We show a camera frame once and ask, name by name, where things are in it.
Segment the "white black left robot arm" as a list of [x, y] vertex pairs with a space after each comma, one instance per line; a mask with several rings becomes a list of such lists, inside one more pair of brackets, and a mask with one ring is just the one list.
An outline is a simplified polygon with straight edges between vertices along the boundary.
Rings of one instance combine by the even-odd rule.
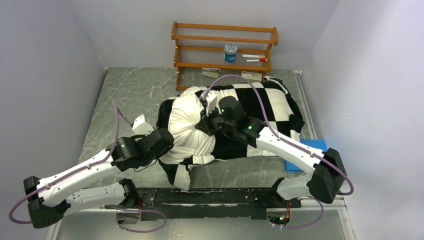
[[26, 178], [23, 184], [29, 196], [30, 223], [41, 229], [75, 212], [101, 205], [139, 206], [139, 193], [131, 179], [99, 188], [88, 186], [109, 175], [146, 167], [173, 146], [174, 138], [165, 128], [149, 134], [116, 137], [107, 148], [68, 170], [47, 178]]

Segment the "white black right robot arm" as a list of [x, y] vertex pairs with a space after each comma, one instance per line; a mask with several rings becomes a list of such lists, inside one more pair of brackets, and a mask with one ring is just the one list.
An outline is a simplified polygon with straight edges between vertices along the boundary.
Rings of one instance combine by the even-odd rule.
[[230, 134], [237, 142], [279, 156], [304, 172], [299, 177], [276, 181], [276, 189], [269, 197], [275, 207], [282, 207], [288, 200], [298, 197], [312, 197], [331, 204], [340, 193], [347, 174], [337, 150], [323, 151], [293, 140], [265, 121], [248, 116], [233, 96], [220, 101], [216, 97], [201, 97], [200, 103], [203, 110], [197, 129], [208, 135]]

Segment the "black white checkered pillowcase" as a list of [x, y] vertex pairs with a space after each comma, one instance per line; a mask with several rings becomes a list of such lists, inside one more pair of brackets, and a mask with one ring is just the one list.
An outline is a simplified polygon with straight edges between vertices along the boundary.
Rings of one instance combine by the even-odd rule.
[[269, 151], [236, 140], [234, 131], [247, 129], [253, 119], [270, 125], [280, 135], [299, 140], [305, 121], [281, 79], [266, 76], [264, 81], [253, 84], [214, 86], [209, 95], [216, 95], [218, 101], [229, 96], [235, 98], [243, 113], [226, 122], [223, 131], [211, 135], [196, 128], [201, 120], [200, 99], [205, 91], [205, 86], [193, 86], [159, 106], [156, 126], [167, 129], [174, 139], [173, 148], [159, 159], [171, 185], [187, 190], [192, 168], [215, 160], [269, 156]]

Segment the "white pillow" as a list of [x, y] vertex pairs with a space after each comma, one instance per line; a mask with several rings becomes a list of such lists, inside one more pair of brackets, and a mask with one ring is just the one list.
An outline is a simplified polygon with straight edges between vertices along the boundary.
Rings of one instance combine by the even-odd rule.
[[174, 142], [173, 148], [161, 158], [164, 163], [180, 164], [192, 158], [194, 165], [206, 165], [215, 160], [212, 155], [215, 137], [195, 128], [204, 109], [196, 93], [206, 90], [204, 86], [192, 86], [174, 98], [168, 121]]

